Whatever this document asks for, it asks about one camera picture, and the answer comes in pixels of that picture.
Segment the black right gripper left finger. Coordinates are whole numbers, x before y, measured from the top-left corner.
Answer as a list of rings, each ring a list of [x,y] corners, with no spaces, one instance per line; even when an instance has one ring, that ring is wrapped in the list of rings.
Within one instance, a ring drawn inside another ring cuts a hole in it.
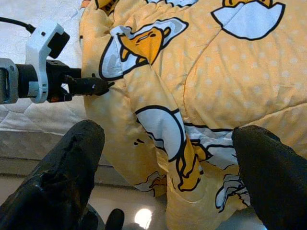
[[[88,201],[104,143],[96,122],[75,124],[1,205],[1,229],[97,229]]]

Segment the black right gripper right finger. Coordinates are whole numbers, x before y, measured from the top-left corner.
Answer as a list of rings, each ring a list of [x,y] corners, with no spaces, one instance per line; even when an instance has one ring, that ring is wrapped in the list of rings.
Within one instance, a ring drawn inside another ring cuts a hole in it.
[[[307,228],[307,160],[259,126],[232,134],[239,175],[258,218],[269,230]]]

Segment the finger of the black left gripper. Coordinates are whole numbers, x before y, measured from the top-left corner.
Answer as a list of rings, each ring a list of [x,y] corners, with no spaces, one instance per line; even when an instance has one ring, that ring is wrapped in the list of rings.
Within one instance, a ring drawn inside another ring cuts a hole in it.
[[[75,86],[68,85],[70,94],[72,95],[103,95],[108,92],[109,86]]]
[[[73,78],[70,75],[66,75],[64,77],[64,83],[68,85],[75,85],[75,86],[93,86],[98,85],[98,86],[113,86],[114,83],[110,83],[106,80],[103,80],[101,78]]]

